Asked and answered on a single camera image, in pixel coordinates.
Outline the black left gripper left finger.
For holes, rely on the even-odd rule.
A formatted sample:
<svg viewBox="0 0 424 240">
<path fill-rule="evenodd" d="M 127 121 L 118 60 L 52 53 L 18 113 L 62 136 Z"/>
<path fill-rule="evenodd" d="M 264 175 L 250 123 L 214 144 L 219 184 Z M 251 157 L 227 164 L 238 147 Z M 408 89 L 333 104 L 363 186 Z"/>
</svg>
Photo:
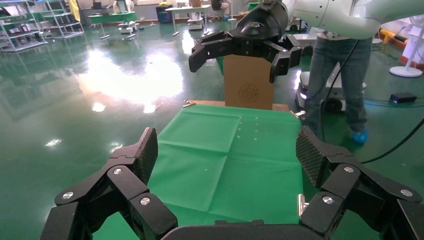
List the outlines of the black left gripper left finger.
<svg viewBox="0 0 424 240">
<path fill-rule="evenodd" d="M 55 197 L 40 238 L 91 240 L 119 213 L 139 239 L 162 239 L 178 220 L 148 188 L 157 157 L 157 132 L 148 127 L 138 142 L 116 149 L 100 170 Z"/>
</svg>

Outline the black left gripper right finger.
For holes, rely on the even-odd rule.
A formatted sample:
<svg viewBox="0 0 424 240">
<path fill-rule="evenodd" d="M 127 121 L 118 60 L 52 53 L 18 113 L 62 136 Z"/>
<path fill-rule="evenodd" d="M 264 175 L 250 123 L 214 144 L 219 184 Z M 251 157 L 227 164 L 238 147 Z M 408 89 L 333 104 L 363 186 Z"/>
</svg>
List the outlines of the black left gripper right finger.
<svg viewBox="0 0 424 240">
<path fill-rule="evenodd" d="M 423 198 L 414 189 L 368 169 L 346 148 L 321 141 L 305 126 L 295 154 L 304 179 L 318 189 L 300 221 L 324 239 L 346 211 L 360 216 L 382 240 L 423 239 Z"/>
</svg>

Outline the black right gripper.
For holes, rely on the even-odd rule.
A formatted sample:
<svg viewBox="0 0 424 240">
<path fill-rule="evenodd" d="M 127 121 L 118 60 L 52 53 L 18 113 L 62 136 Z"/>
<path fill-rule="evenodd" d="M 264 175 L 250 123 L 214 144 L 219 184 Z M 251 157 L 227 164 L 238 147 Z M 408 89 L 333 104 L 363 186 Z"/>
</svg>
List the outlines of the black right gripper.
<svg viewBox="0 0 424 240">
<path fill-rule="evenodd" d="M 188 58 L 189 70 L 197 72 L 207 60 L 238 55 L 263 57 L 271 63 L 269 82 L 287 75 L 300 64 L 303 47 L 292 34 L 281 39 L 289 23 L 286 8 L 277 1 L 264 1 L 228 31 L 217 31 L 196 40 Z"/>
</svg>

